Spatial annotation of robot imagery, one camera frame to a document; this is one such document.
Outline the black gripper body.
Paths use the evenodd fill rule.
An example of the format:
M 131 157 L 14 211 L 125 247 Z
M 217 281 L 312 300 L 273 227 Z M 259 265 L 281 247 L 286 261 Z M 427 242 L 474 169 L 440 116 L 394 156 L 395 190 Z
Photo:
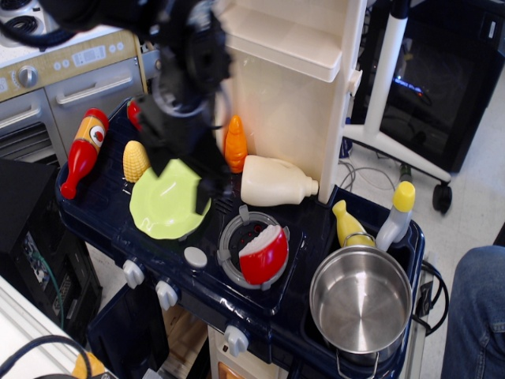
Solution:
M 201 178 L 210 178 L 215 186 L 226 186 L 230 168 L 217 147 L 212 107 L 203 98 L 192 110 L 174 108 L 154 95 L 136 98 L 140 108 L 140 140 L 148 154 L 150 148 L 167 148 L 173 159 L 180 159 Z

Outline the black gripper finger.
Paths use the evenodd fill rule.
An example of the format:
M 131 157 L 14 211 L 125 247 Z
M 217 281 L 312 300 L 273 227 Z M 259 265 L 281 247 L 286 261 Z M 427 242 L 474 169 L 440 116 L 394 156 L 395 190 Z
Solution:
M 148 158 L 154 173 L 159 177 L 167 164 L 173 159 L 172 152 L 167 148 L 148 149 Z
M 215 181 L 210 178 L 202 178 L 196 188 L 195 212 L 203 214 L 208 202 L 214 196 Z

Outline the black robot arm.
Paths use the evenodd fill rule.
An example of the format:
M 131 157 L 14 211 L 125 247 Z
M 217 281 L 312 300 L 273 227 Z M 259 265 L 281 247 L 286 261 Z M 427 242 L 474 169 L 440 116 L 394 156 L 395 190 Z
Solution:
M 98 25 L 123 28 L 159 48 L 161 69 L 151 94 L 135 99 L 140 141 L 161 174 L 181 159 L 200 176 L 195 211 L 229 190 L 230 168 L 214 131 L 215 97 L 230 76 L 226 33 L 211 1 L 43 1 L 56 24 L 69 32 Z

